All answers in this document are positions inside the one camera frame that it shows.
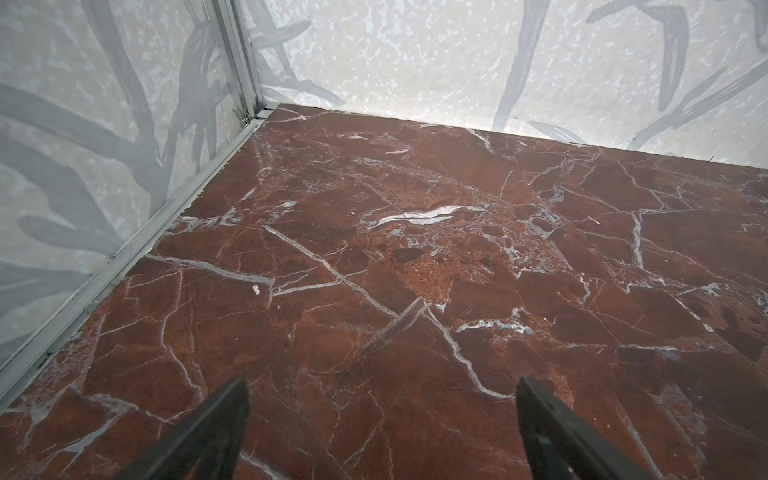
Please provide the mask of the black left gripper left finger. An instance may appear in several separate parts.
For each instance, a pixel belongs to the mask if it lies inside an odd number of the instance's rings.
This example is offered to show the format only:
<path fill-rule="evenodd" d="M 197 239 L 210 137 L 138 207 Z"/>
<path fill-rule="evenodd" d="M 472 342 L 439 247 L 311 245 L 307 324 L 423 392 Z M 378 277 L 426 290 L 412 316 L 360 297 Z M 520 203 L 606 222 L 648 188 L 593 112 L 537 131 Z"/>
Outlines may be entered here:
<path fill-rule="evenodd" d="M 232 479 L 249 415 L 249 391 L 233 378 L 117 474 L 119 479 Z"/>

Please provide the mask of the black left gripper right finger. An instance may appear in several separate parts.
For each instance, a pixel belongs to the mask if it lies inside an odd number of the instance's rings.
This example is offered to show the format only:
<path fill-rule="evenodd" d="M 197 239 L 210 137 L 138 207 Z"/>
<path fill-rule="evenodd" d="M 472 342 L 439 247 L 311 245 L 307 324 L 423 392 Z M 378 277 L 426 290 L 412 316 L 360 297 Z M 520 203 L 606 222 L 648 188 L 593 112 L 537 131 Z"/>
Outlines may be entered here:
<path fill-rule="evenodd" d="M 652 477 L 535 378 L 520 378 L 515 401 L 519 432 L 533 478 Z"/>

